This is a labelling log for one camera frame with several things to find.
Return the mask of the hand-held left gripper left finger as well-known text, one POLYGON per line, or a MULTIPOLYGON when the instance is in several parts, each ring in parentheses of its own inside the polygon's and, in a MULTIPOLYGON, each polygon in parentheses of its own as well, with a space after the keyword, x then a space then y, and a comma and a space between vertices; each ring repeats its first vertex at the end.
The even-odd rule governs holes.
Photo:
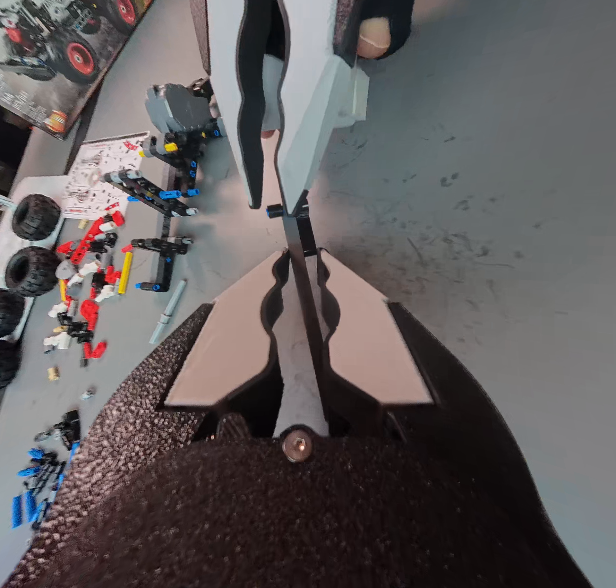
POLYGON ((289 251, 272 253, 212 302, 165 398, 165 407, 210 408, 264 376, 277 357, 289 251))

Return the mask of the black rubber tyres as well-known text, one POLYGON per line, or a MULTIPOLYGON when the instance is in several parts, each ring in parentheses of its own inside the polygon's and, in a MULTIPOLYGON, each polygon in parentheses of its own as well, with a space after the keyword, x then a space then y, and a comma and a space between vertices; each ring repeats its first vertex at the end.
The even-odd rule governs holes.
MULTIPOLYGON (((15 187, 11 196, 1 196, 1 289, 8 290, 4 282, 5 267, 11 257, 19 250, 28 246, 41 246, 43 248, 56 252, 57 240, 64 223, 61 203, 64 188, 67 182, 68 178, 66 176, 26 177, 15 187), (29 242, 27 240, 19 238, 12 231, 13 211, 16 208, 17 204, 24 197, 30 194, 42 194, 47 197, 50 197, 58 204, 61 209, 61 217, 53 233, 48 238, 38 242, 29 242)), ((24 298, 24 300, 25 309, 19 326, 16 328, 13 334, 8 337, 1 338, 2 340, 8 340, 12 343, 15 343, 19 340, 27 323, 27 319, 35 298, 24 298)))

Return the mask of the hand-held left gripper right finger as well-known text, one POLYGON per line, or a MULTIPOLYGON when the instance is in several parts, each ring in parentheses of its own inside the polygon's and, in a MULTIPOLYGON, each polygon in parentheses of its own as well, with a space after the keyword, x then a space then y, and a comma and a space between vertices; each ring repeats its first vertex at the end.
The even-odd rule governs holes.
POLYGON ((332 372, 383 406, 432 404, 389 299, 324 248, 317 268, 332 372))

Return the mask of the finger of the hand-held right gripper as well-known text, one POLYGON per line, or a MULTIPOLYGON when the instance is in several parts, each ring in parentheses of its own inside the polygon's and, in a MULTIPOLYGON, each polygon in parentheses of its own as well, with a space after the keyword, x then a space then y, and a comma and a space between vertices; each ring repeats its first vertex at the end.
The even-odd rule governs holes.
POLYGON ((287 41, 278 88, 277 176, 288 215, 297 215, 334 129, 366 118, 369 77, 335 52, 338 0, 278 0, 287 41))
POLYGON ((271 0, 206 0, 210 80, 248 204, 262 203, 263 64, 271 0))

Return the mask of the white sticker sheet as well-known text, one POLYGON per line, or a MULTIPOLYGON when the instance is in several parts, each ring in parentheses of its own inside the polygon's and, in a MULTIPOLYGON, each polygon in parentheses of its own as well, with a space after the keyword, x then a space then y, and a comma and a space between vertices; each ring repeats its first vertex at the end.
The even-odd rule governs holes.
POLYGON ((142 143, 149 136, 145 131, 83 143, 67 175, 61 203, 63 218, 94 221, 108 208, 125 214, 128 195, 102 177, 122 169, 138 170, 142 143))

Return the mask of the black rubber toy tyre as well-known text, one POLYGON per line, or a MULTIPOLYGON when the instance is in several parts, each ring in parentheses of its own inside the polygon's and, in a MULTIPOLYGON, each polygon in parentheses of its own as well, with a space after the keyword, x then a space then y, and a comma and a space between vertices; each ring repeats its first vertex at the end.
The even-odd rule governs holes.
POLYGON ((12 231, 29 242, 48 238, 55 230, 61 217, 58 204, 42 194, 24 197, 12 214, 12 231))
POLYGON ((21 364, 20 343, 1 340, 1 390, 6 389, 17 375, 21 364))
POLYGON ((1 338, 14 333, 23 317, 25 300, 13 291, 1 289, 1 338))
POLYGON ((7 262, 5 285, 23 298, 40 297, 56 286, 59 264, 60 259, 55 252, 41 246, 25 247, 7 262))

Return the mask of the person's right hand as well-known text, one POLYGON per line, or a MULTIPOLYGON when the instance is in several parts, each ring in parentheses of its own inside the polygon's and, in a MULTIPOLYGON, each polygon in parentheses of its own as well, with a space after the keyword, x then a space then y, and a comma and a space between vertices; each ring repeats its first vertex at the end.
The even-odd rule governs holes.
POLYGON ((387 17, 372 17, 362 21, 358 30, 358 57, 379 59, 388 52, 390 44, 391 34, 387 17))

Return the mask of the grey toy axle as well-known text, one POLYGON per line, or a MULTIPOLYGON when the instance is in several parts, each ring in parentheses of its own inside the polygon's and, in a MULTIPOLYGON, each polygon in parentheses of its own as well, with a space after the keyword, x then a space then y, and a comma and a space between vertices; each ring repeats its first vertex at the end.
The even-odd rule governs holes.
POLYGON ((182 279, 177 285, 177 287, 175 288, 175 290, 173 291, 173 294, 169 302, 167 303, 164 311, 160 315, 159 321, 157 322, 155 330, 153 331, 150 337, 150 340, 149 340, 150 345, 157 345, 160 342, 169 323, 171 322, 171 319, 174 315, 175 310, 177 309, 177 306, 184 293, 186 286, 187 286, 187 279, 182 279))

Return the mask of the yellow toy axle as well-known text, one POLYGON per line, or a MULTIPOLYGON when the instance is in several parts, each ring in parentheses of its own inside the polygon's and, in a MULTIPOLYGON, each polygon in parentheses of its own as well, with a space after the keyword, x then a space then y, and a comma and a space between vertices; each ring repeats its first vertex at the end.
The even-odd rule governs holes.
POLYGON ((121 275, 119 278, 119 284, 118 284, 118 290, 117 290, 117 294, 118 295, 124 295, 127 291, 127 286, 129 283, 129 275, 130 275, 130 271, 132 268, 132 263, 133 263, 133 250, 132 249, 123 249, 122 250, 124 252, 124 261, 123 261, 123 267, 121 269, 121 275))

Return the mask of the pile of red white black pieces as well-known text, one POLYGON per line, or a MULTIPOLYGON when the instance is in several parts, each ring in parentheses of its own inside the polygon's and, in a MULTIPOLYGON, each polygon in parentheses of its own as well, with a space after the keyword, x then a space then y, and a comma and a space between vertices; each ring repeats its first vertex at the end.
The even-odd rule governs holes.
POLYGON ((85 368, 90 361, 100 359, 106 352, 106 341, 94 344, 93 340, 100 304, 119 296, 117 290, 123 262, 117 267, 113 253, 118 229, 122 226, 108 234, 104 241, 95 242, 80 263, 74 264, 68 257, 59 254, 56 276, 60 302, 48 313, 57 320, 58 326, 51 336, 44 338, 44 353, 66 350, 72 344, 80 345, 80 366, 85 368))

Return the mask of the small black connector cluster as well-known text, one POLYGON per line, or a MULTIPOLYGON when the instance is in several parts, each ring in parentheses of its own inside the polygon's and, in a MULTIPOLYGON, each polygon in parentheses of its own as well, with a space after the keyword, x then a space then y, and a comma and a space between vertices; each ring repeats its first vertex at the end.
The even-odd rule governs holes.
POLYGON ((49 429, 39 432, 33 438, 34 443, 55 439, 60 440, 68 451, 81 441, 81 421, 78 409, 65 413, 62 420, 49 429))

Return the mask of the grey black toy chassis assembly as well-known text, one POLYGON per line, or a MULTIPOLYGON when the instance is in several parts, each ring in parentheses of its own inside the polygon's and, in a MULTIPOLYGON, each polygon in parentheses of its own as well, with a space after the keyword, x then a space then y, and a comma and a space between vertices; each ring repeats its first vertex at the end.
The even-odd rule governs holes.
POLYGON ((185 255, 193 243, 188 237, 169 239, 172 218, 198 213, 187 200, 199 195, 196 174, 201 148, 211 138, 221 137, 217 120, 212 117, 213 96, 209 79, 196 80, 191 86, 181 84, 154 85, 147 90, 145 108, 158 136, 150 136, 141 146, 142 156, 157 159, 169 168, 166 189, 158 187, 137 169, 120 169, 105 173, 102 181, 163 217, 158 238, 136 238, 131 246, 158 254, 157 276, 153 282, 140 282, 142 291, 167 292, 171 286, 175 258, 185 255))

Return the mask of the long dark toy beam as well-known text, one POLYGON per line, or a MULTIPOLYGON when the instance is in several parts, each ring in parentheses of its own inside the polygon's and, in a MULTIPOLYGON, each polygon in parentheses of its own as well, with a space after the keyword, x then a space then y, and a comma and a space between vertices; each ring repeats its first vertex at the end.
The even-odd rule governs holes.
POLYGON ((323 337, 306 262, 307 258, 317 254, 317 245, 309 217, 307 199, 305 197, 300 199, 299 210, 296 214, 290 215, 287 212, 283 212, 282 220, 291 266, 295 276, 296 291, 303 315, 307 343, 311 353, 312 366, 319 390, 321 408, 327 424, 327 433, 330 434, 327 381, 323 362, 323 337))

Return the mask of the long red angled beam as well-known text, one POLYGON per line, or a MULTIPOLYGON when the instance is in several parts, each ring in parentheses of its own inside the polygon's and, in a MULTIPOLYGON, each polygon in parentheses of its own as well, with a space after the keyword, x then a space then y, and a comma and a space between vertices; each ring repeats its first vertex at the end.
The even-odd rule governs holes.
POLYGON ((118 210, 112 214, 104 214, 92 222, 81 240, 69 241, 58 246, 56 253, 65 255, 74 264, 80 263, 95 242, 104 241, 108 234, 123 224, 124 217, 118 210))

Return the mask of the monster truck toy box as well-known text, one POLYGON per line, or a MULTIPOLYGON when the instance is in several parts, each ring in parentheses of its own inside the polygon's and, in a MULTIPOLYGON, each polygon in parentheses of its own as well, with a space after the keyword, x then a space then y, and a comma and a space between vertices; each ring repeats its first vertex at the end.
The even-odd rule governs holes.
POLYGON ((1 0, 1 107, 65 139, 153 0, 1 0))

